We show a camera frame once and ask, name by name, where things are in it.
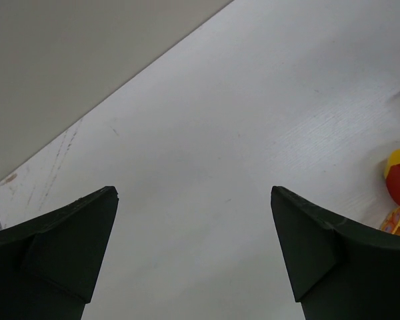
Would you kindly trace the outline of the yellow printed lego brick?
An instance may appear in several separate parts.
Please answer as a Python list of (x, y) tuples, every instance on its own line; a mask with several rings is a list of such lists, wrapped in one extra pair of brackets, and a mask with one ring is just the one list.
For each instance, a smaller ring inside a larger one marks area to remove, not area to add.
[(400, 236), (400, 207), (394, 209), (385, 218), (380, 230), (386, 233)]

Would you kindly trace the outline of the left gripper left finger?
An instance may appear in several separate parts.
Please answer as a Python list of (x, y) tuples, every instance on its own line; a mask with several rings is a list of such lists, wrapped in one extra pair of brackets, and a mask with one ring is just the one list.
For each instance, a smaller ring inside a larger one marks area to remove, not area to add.
[(119, 198), (104, 187), (0, 230), (0, 319), (80, 319), (92, 300)]

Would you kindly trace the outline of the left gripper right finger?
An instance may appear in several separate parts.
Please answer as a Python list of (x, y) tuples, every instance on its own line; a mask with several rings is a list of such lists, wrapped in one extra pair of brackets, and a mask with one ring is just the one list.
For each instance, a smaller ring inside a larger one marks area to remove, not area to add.
[(400, 236), (317, 206), (282, 186), (271, 210), (306, 319), (400, 319)]

